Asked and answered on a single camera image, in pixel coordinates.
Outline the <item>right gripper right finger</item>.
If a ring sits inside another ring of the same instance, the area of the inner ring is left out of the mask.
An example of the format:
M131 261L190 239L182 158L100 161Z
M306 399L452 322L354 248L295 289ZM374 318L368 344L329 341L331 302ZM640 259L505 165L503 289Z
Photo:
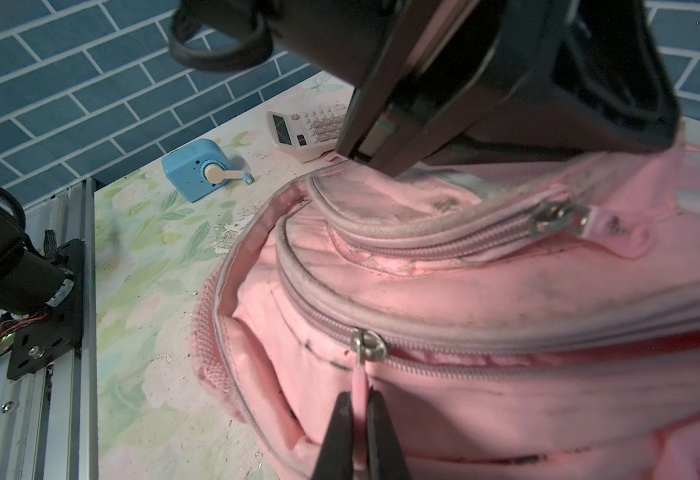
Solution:
M411 480L384 396L371 390L367 404L367 470L372 480Z

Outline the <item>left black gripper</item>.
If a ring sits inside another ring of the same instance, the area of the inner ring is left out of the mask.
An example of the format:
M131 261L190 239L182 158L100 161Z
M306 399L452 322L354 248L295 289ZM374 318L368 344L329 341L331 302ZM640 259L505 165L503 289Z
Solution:
M184 65L246 70L275 47L351 84L336 146L395 176L417 163L648 154L680 108L639 1L185 1Z

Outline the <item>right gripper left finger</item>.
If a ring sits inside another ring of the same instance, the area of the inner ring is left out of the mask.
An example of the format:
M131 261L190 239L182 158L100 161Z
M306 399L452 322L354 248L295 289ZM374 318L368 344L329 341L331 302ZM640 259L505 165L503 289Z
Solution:
M354 415L349 392L340 393L313 470L312 480L350 480L354 477Z

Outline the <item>pink white calculator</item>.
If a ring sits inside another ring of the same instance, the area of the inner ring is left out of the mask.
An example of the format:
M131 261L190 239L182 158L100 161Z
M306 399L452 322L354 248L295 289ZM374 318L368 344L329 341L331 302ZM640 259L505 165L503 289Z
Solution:
M289 113L268 111L266 125L278 150L308 163L335 150L346 114L342 103Z

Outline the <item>pink student backpack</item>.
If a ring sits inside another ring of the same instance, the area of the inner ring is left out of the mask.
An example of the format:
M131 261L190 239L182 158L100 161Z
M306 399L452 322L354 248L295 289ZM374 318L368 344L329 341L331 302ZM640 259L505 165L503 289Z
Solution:
M412 479L700 479L700 148L305 175L210 276L192 358L285 478L342 392L368 478L376 390Z

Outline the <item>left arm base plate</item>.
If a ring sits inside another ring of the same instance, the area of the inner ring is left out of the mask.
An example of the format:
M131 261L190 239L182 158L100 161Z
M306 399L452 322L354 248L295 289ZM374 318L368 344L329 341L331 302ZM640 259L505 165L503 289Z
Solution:
M80 346L85 300L85 253L82 240L73 239L58 248L59 267L66 270L72 287L64 300L42 310L35 320L14 333L7 378L17 381L43 370L53 361Z

